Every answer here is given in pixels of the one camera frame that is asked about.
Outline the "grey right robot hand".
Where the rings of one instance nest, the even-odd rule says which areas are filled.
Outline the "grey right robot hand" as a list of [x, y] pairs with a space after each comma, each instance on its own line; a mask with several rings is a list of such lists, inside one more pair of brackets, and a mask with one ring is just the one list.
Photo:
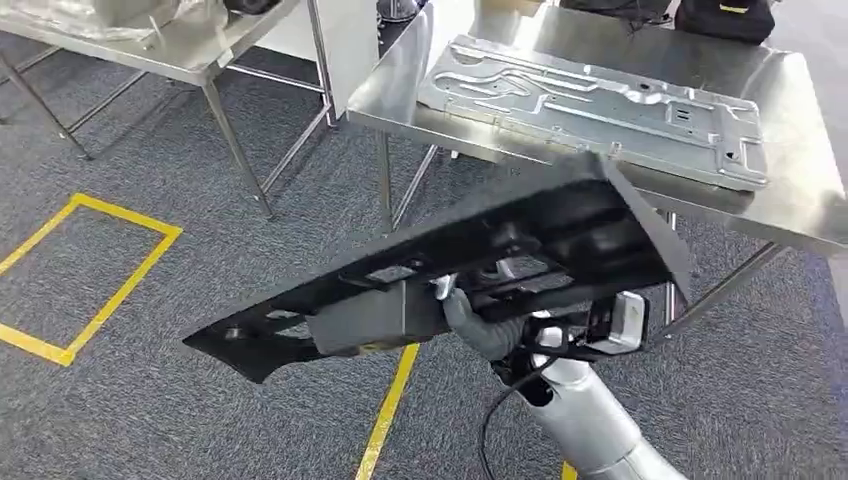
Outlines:
[[447, 324], [469, 347], [488, 361], [499, 361], [521, 342], [526, 320], [515, 318], [488, 323], [478, 315], [465, 292], [456, 286], [456, 274], [433, 281], [435, 298], [442, 304]]

